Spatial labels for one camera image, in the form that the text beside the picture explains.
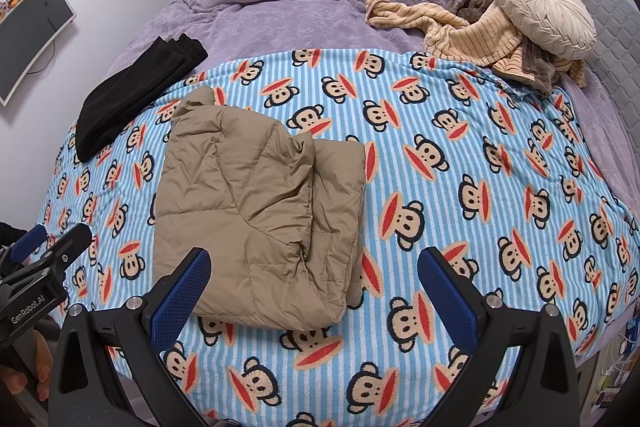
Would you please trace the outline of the person left hand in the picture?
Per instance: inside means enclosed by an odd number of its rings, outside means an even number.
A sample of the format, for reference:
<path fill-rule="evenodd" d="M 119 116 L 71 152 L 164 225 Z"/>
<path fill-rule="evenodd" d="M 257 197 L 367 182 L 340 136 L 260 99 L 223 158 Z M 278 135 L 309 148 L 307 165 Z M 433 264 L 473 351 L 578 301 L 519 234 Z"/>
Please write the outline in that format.
<path fill-rule="evenodd" d="M 36 384 L 38 400 L 44 402 L 50 395 L 53 355 L 46 338 L 37 329 L 32 329 L 30 333 L 32 345 L 27 353 L 32 357 L 32 361 L 26 363 L 26 359 L 12 347 L 2 348 L 1 379 L 11 395 L 18 395 L 30 384 Z"/>

